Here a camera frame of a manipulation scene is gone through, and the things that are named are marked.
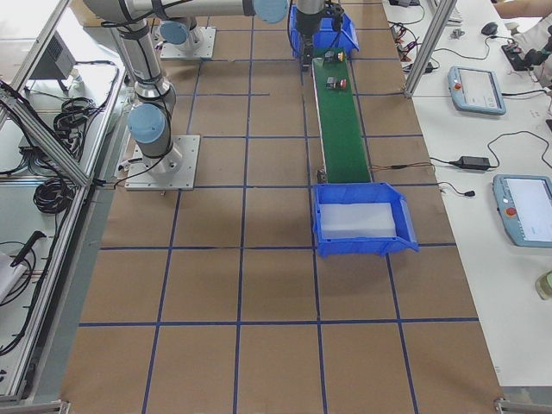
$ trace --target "gray mounting plate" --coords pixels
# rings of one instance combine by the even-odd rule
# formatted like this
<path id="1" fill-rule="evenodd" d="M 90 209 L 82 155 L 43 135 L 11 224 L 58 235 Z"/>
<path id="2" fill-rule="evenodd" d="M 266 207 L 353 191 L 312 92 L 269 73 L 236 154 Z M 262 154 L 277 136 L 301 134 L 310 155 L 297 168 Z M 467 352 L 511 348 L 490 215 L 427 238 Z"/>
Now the gray mounting plate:
<path id="1" fill-rule="evenodd" d="M 200 28 L 204 34 L 204 42 L 197 49 L 184 51 L 171 43 L 165 43 L 161 50 L 162 60 L 211 60 L 215 50 L 216 28 Z"/>
<path id="2" fill-rule="evenodd" d="M 193 190 L 198 166 L 199 135 L 174 135 L 174 145 L 183 155 L 182 166 L 177 172 L 166 174 L 142 173 L 146 167 L 134 164 L 129 169 L 129 176 L 142 173 L 125 181 L 127 190 Z M 141 151 L 136 146 L 133 158 L 141 157 Z"/>

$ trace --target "metal frame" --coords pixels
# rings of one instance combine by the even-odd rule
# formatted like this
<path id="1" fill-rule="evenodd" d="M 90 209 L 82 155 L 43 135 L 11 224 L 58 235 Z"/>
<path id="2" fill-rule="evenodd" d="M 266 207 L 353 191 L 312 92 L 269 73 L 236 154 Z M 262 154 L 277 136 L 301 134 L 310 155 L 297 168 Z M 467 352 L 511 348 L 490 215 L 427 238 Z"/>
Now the metal frame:
<path id="1" fill-rule="evenodd" d="M 36 65 L 38 65 L 40 57 L 44 53 L 50 39 L 52 39 L 54 29 L 58 25 L 61 15 L 65 11 L 69 2 L 70 0 L 60 0 L 58 5 L 55 7 L 52 15 L 48 18 L 45 27 L 42 29 L 38 38 L 35 40 L 34 45 L 31 47 L 28 57 L 23 61 L 23 64 L 11 81 L 12 88 L 19 90 L 23 87 L 23 85 L 25 85 L 25 82 L 27 82 L 30 73 L 35 69 Z M 3 126 L 6 118 L 6 112 L 4 110 L 0 110 L 0 128 Z"/>
<path id="2" fill-rule="evenodd" d="M 494 402 L 494 407 L 498 414 L 506 412 L 515 412 L 517 414 L 552 414 L 552 406 L 550 405 L 512 403 L 505 399 L 497 399 Z"/>
<path id="3" fill-rule="evenodd" d="M 52 137 L 52 134 L 30 114 L 28 108 L 25 107 L 23 103 L 10 97 L 4 91 L 0 92 L 0 99 L 21 118 L 23 124 L 32 134 L 32 138 L 36 141 L 39 148 L 60 165 L 75 185 L 86 187 L 90 184 L 91 178 L 87 177 L 80 169 L 78 162 Z"/>
<path id="4" fill-rule="evenodd" d="M 14 405 L 11 407 L 0 407 L 0 414 L 46 414 L 59 413 L 68 414 L 71 404 L 66 401 L 54 401 L 47 404 L 37 405 Z"/>
<path id="5" fill-rule="evenodd" d="M 431 20 L 430 28 L 423 38 L 423 44 L 420 51 L 416 55 L 416 60 L 412 64 L 410 75 L 405 84 L 405 96 L 413 97 L 417 84 L 420 82 L 422 75 L 425 73 L 425 68 L 430 61 L 431 55 L 435 50 L 435 46 L 442 35 L 442 31 L 447 26 L 450 14 L 456 6 L 456 0 L 442 0 L 437 7 L 436 13 Z"/>

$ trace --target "small object on conveyor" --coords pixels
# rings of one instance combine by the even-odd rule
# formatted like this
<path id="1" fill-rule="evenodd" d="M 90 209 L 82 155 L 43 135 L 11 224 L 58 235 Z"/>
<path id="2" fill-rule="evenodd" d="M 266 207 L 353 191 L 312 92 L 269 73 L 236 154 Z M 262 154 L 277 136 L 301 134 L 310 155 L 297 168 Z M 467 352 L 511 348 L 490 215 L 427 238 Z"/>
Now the small object on conveyor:
<path id="1" fill-rule="evenodd" d="M 324 63 L 343 62 L 345 60 L 345 53 L 335 53 L 333 50 L 329 50 L 324 54 Z"/>
<path id="2" fill-rule="evenodd" d="M 333 76 L 330 76 L 326 81 L 326 88 L 328 89 L 338 89 L 345 90 L 347 89 L 347 80 L 346 79 L 337 79 Z"/>

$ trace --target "wire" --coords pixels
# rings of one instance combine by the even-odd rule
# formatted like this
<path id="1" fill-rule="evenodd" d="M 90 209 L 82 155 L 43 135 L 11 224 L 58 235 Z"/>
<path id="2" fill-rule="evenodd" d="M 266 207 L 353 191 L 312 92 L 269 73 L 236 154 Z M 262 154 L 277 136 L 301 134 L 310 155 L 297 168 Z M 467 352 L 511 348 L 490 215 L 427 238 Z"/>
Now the wire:
<path id="1" fill-rule="evenodd" d="M 504 136 L 511 136 L 511 135 L 519 135 L 519 134 L 529 134 L 529 135 L 532 135 L 534 136 L 535 138 L 537 138 L 538 140 L 541 140 L 542 142 L 544 142 L 546 144 L 546 148 L 544 149 L 543 153 L 541 154 L 541 160 L 543 161 L 544 164 L 546 164 L 548 167 L 552 168 L 552 165 L 546 161 L 544 159 L 544 155 L 548 152 L 549 150 L 549 147 L 550 147 L 550 143 L 548 141 L 546 141 L 544 138 L 542 138 L 541 136 L 537 135 L 537 134 L 533 134 L 532 132 L 530 131 L 518 131 L 518 132 L 510 132 L 510 133 L 505 133 L 505 134 L 501 134 L 499 136 L 497 136 L 494 140 L 490 141 L 489 143 L 486 144 L 486 147 L 489 149 L 489 151 L 491 152 L 492 156 L 494 157 L 494 159 L 497 161 L 497 165 L 496 166 L 491 166 L 491 168 L 493 169 L 496 169 L 496 168 L 499 168 L 500 167 L 500 160 L 499 160 L 499 157 L 495 154 L 495 152 L 492 150 L 491 148 L 491 145 L 493 143 L 495 143 L 496 141 L 498 141 L 500 138 L 504 137 Z"/>
<path id="2" fill-rule="evenodd" d="M 385 170 L 403 170 L 405 168 L 417 168 L 417 167 L 424 167 L 424 166 L 431 166 L 434 167 L 433 164 L 430 162 L 420 161 L 420 162 L 412 162 L 410 164 L 395 164 L 392 166 L 377 166 L 375 164 L 372 164 L 370 167 L 370 171 L 373 172 L 379 172 L 379 171 L 385 171 Z"/>
<path id="3" fill-rule="evenodd" d="M 117 188 L 117 186 L 119 184 L 121 184 L 123 181 L 126 181 L 127 179 L 133 179 L 134 177 L 138 177 L 139 175 L 142 175 L 142 174 L 145 174 L 145 173 L 148 173 L 149 171 L 153 170 L 155 167 L 157 167 L 159 165 L 159 163 L 161 161 L 163 161 L 163 159 L 165 158 L 165 155 L 163 155 L 161 158 L 159 158 L 155 164 L 153 164 L 151 167 L 149 167 L 148 169 L 144 170 L 144 171 L 141 171 L 141 172 L 138 172 L 136 174 L 133 174 L 133 175 L 129 175 L 128 177 L 125 177 L 124 179 L 119 179 L 117 182 L 115 182 L 115 184 L 113 184 L 113 190 L 115 190 Z"/>
<path id="4" fill-rule="evenodd" d="M 535 89 L 533 91 L 526 91 L 526 92 L 519 92 L 519 93 L 503 93 L 502 96 L 503 97 L 518 97 L 520 95 L 529 95 L 531 93 L 548 93 L 546 90 L 544 89 Z"/>
<path id="5" fill-rule="evenodd" d="M 95 103 L 87 97 L 67 99 L 61 105 L 61 112 L 53 119 L 53 130 L 75 160 L 80 160 L 84 152 L 85 135 L 90 115 L 96 111 Z"/>
<path id="6" fill-rule="evenodd" d="M 462 192 L 462 191 L 458 191 L 456 189 L 456 187 L 454 187 L 452 184 L 450 184 L 448 181 L 440 181 L 437 183 L 437 185 L 448 185 L 450 188 L 453 189 L 453 191 L 458 194 L 459 196 L 463 196 L 463 197 L 474 197 L 475 196 L 475 191 L 473 190 L 470 190 L 470 191 L 466 191 L 466 192 Z"/>
<path id="7" fill-rule="evenodd" d="M 392 23 L 391 28 L 398 29 L 398 36 L 395 39 L 395 43 L 397 44 L 397 49 L 398 49 L 399 57 L 401 61 L 410 61 L 409 59 L 407 59 L 408 53 L 414 48 L 416 48 L 416 55 L 417 55 L 419 52 L 419 47 L 422 45 L 422 43 L 418 42 L 419 36 L 416 36 L 414 32 L 412 32 L 412 30 L 407 28 L 403 23 L 400 23 L 400 22 L 389 22 L 389 23 Z M 414 38 L 414 41 L 409 42 L 405 47 L 401 46 L 399 48 L 399 45 L 401 43 L 400 40 L 405 36 L 406 33 L 410 33 Z"/>
<path id="8" fill-rule="evenodd" d="M 58 214 L 68 208 L 75 197 L 75 189 L 65 177 L 55 177 L 36 187 L 33 203 L 45 214 Z"/>
<path id="9" fill-rule="evenodd" d="M 455 55 L 460 56 L 461 58 L 464 58 L 464 59 L 485 60 L 486 58 L 489 57 L 489 53 L 491 52 L 491 47 L 489 46 L 489 43 L 488 43 L 489 39 L 492 39 L 492 36 L 487 36 L 485 38 L 486 53 L 485 53 L 485 56 L 483 56 L 482 58 L 477 57 L 477 56 L 466 56 L 464 54 L 460 54 L 460 53 L 456 52 L 455 50 L 448 49 L 446 47 L 439 47 L 438 49 L 435 49 L 433 52 L 441 52 L 442 50 L 445 50 L 447 52 L 454 53 Z"/>
<path id="10" fill-rule="evenodd" d="M 47 97 L 55 97 L 56 99 L 59 99 L 60 101 L 66 101 L 67 98 L 66 97 L 58 97 L 57 95 L 54 95 L 52 93 L 47 93 L 47 92 L 43 92 L 43 91 L 37 91 L 35 89 L 29 89 L 28 90 L 29 92 L 34 92 L 38 95 L 44 95 L 44 96 L 47 96 Z"/>
<path id="11" fill-rule="evenodd" d="M 450 164 L 450 165 L 452 165 L 451 163 L 453 162 L 453 161 L 443 161 L 443 160 L 439 160 L 438 158 L 435 158 L 435 157 L 430 157 L 430 160 L 437 161 L 437 162 L 441 162 L 441 163 L 443 163 L 443 164 Z"/>
<path id="12" fill-rule="evenodd" d="M 425 7 L 424 7 L 422 4 L 416 4 L 416 6 L 422 8 L 422 17 L 420 17 L 420 18 L 417 19 L 416 21 L 414 21 L 414 22 L 407 22 L 407 23 L 402 23 L 402 22 L 390 22 L 390 21 L 387 21 L 387 22 L 390 23 L 390 24 L 400 24 L 400 25 L 404 25 L 404 26 L 406 26 L 407 24 L 416 24 L 416 23 L 420 23 L 420 22 L 425 18 Z"/>
<path id="13" fill-rule="evenodd" d="M 28 161 L 29 161 L 29 154 L 28 153 L 23 153 L 23 155 L 21 157 L 21 161 L 19 161 L 19 164 L 17 166 L 15 166 L 14 168 L 11 168 L 9 170 L 0 171 L 0 175 L 10 176 L 12 174 L 18 173 L 18 172 L 24 170 L 25 168 L 27 168 Z"/>

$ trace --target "brown paper floor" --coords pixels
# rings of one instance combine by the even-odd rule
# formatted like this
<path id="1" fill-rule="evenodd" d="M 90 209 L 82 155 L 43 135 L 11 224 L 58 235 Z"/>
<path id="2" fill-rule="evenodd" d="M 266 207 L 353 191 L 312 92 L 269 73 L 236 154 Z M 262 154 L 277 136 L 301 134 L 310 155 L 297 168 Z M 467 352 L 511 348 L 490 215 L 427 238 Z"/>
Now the brown paper floor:
<path id="1" fill-rule="evenodd" d="M 356 3 L 371 162 L 426 161 L 383 8 Z M 214 61 L 164 64 L 173 132 L 203 136 L 197 189 L 116 191 L 61 397 L 75 414 L 492 414 L 500 389 L 431 168 L 374 174 L 407 196 L 420 253 L 317 257 L 310 76 L 285 25 L 209 23 Z"/>

